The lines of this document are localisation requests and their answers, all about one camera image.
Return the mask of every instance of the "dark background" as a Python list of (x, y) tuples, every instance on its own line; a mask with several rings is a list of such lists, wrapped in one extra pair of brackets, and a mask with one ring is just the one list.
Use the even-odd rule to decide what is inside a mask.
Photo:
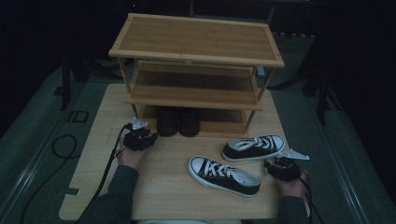
[[(128, 12), (190, 16), (190, 1), (29, 1), (0, 3), (1, 130), (22, 112), (44, 79), (78, 52), (108, 59)], [(299, 73), (323, 66), (375, 169), (396, 201), (396, 2), (196, 0), (194, 14), (266, 20), (287, 36), (314, 35)], [(321, 73), (310, 79), (321, 80)]]

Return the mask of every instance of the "person's hand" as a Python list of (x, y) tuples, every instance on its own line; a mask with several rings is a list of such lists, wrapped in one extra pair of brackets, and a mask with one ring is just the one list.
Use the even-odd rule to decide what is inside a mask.
[[(305, 181), (307, 172), (301, 172), (300, 178)], [(290, 182), (279, 180), (275, 178), (277, 185), (280, 188), (281, 196), (294, 196), (305, 198), (305, 185), (300, 179), (295, 179)]]
[(120, 139), (120, 148), (117, 150), (116, 155), (119, 165), (126, 165), (132, 168), (139, 168), (140, 163), (145, 158), (148, 149), (142, 151), (133, 151), (123, 144), (124, 138)]

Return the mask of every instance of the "canvas sneaker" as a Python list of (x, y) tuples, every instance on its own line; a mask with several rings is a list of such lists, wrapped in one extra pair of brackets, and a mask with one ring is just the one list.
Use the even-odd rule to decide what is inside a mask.
[(256, 175), (205, 157), (191, 158), (188, 168), (191, 176), (202, 185), (228, 190), (244, 197), (255, 196), (262, 182)]
[(278, 135), (229, 141), (221, 152), (226, 161), (264, 160), (277, 156), (285, 141)]

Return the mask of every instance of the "gray floor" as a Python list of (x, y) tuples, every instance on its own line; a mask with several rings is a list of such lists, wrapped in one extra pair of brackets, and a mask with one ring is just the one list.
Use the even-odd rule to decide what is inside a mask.
[[(276, 36), (286, 67), (276, 71), (270, 85), (295, 74), (311, 42), (312, 39), (305, 37)], [(73, 223), (60, 220), (58, 212), (78, 159), (69, 160), (36, 195), (35, 192), (64, 162), (51, 150), (54, 139), (73, 134), (77, 138), (73, 155), (79, 154), (106, 86), (114, 80), (92, 77), (88, 83), (73, 81), (72, 102), (61, 112), (62, 98), (52, 95), (61, 86), (60, 71), (43, 83), (1, 139), (1, 223), (19, 223), (21, 217), (24, 223)], [(272, 94), (289, 145), (311, 157), (310, 161), (298, 161), (298, 164), (309, 171), (313, 202), (324, 223), (396, 223), (396, 209), (346, 114), (333, 107), (325, 114), (327, 125), (322, 126), (315, 114), (317, 98), (304, 97), (303, 85), (304, 80)], [(72, 111), (89, 113), (88, 120), (68, 121)], [(56, 153), (67, 156), (73, 150), (72, 139), (62, 138), (55, 149)], [(31, 163), (33, 157), (42, 158), (42, 162)], [(31, 178), (21, 178), (26, 167), (36, 167), (38, 172), (30, 174)], [(15, 186), (30, 187), (12, 191)], [(35, 197), (24, 212), (32, 195)], [(254, 223), (273, 223), (273, 220), (254, 220)], [(314, 223), (319, 223), (315, 214)]]

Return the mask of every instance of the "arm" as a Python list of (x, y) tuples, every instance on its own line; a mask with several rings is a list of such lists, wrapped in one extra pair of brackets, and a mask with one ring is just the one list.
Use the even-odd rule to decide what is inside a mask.
[(108, 186), (108, 193), (95, 199), (84, 211), (79, 220), (83, 223), (130, 223), (132, 196), (139, 177), (137, 168), (147, 154), (126, 148), (123, 138), (117, 151), (119, 166)]
[[(302, 172), (301, 179), (306, 180)], [(276, 224), (307, 224), (308, 217), (305, 209), (305, 185), (300, 179), (290, 182), (276, 179), (280, 188), (280, 198)]]

